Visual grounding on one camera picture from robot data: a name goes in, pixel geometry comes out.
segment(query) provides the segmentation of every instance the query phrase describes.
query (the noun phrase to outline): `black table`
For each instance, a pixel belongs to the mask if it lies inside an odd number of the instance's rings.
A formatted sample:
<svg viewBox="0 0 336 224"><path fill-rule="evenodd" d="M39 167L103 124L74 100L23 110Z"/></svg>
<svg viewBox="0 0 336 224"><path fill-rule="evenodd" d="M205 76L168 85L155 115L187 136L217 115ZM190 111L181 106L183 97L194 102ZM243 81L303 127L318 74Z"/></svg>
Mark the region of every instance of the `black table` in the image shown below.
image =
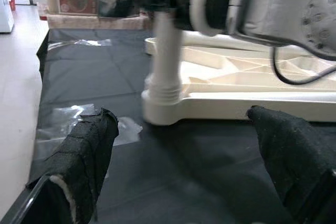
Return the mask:
<svg viewBox="0 0 336 224"><path fill-rule="evenodd" d="M50 126L54 108L88 103L143 126L139 142L113 147L97 206L99 223L291 223L249 122L182 120L158 127L143 121L148 37L148 31L54 29L45 45L111 39L112 46L69 45L47 54L42 46L39 51L38 128Z"/></svg>

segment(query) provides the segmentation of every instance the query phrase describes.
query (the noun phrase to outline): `white tile floor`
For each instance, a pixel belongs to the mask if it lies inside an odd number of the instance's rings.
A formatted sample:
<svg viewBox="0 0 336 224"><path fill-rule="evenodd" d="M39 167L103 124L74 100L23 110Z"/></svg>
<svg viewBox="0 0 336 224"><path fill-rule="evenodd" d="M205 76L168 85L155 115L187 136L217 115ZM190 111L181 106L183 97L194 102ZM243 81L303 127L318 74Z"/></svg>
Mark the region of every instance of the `white tile floor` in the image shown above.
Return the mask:
<svg viewBox="0 0 336 224"><path fill-rule="evenodd" d="M36 52L48 31L36 6L16 6L0 34L0 219L28 180L41 93Z"/></svg>

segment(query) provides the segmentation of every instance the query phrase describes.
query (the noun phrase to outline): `white cylindrical column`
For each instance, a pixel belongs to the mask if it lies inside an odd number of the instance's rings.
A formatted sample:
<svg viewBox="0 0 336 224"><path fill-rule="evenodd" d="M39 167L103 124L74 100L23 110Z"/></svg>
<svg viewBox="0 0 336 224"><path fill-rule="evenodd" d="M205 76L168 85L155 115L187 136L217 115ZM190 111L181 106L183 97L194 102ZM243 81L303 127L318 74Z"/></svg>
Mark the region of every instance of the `white cylindrical column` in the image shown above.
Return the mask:
<svg viewBox="0 0 336 224"><path fill-rule="evenodd" d="M142 93L143 114L150 123L169 125L180 119L182 31L174 27L171 13L157 12L155 19L156 55Z"/></svg>

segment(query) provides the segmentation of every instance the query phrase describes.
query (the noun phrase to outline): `white plastic base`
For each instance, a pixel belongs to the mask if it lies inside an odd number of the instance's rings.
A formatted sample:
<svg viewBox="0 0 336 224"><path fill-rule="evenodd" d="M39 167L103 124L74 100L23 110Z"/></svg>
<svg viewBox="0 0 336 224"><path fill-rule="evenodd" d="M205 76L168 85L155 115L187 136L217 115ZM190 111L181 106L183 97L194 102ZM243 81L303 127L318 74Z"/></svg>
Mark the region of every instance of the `white plastic base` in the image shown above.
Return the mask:
<svg viewBox="0 0 336 224"><path fill-rule="evenodd" d="M170 125L180 119L246 120L246 112L253 105L284 111L308 121L336 122L335 75L308 86L290 86L272 73L269 49L265 46L235 43L225 36L213 39L195 33L186 36L184 41L197 47L182 51L182 66L177 73L182 79L180 93L175 100L152 99L148 85L149 89L142 94L144 118L148 122ZM148 53L155 51L153 43L155 40L147 40ZM247 50L206 48L213 44ZM279 65L287 76L303 79L329 67L330 63L307 57L297 47L288 47L282 49Z"/></svg>

